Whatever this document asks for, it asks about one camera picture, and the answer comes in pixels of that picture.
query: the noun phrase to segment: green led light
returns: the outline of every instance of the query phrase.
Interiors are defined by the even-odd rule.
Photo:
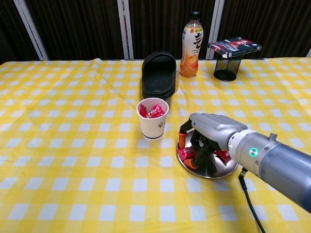
[[[256,157],[259,154],[259,150],[256,147],[249,149],[249,155],[251,157]]]

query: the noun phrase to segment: black mesh pen holder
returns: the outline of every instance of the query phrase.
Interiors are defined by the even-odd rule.
[[[223,58],[217,55],[217,63],[215,67],[214,77],[221,81],[233,81],[237,78],[242,56],[233,58]]]

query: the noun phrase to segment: white paper cup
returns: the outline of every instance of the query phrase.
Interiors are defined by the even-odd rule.
[[[147,112],[151,111],[152,108],[159,103],[162,110],[165,112],[163,116],[157,118],[144,118],[139,114],[140,104],[146,106]],[[148,140],[159,140],[164,133],[166,115],[169,112],[169,105],[162,99],[159,98],[147,98],[137,104],[137,114],[140,120],[140,127],[142,135]]]

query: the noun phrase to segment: metal plate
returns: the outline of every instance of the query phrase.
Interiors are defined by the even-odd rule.
[[[193,130],[187,133],[186,136],[186,147],[191,146],[191,137],[193,134]],[[224,176],[227,176],[231,174],[238,166],[236,162],[234,162],[232,159],[227,162],[227,164],[223,164],[223,162],[216,156],[211,155],[207,158],[206,163],[199,166],[197,169],[192,169],[190,167],[187,167],[184,165],[184,163],[181,161],[180,157],[178,156],[176,152],[177,159],[181,166],[183,166],[187,171],[191,172],[194,175],[204,177],[204,178],[221,178]]]

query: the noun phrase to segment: plastic bottle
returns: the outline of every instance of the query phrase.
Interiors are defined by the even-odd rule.
[[[180,74],[185,77],[196,75],[199,68],[199,52],[203,41],[203,28],[200,24],[201,14],[191,12],[190,21],[183,31],[183,56],[180,62]]]

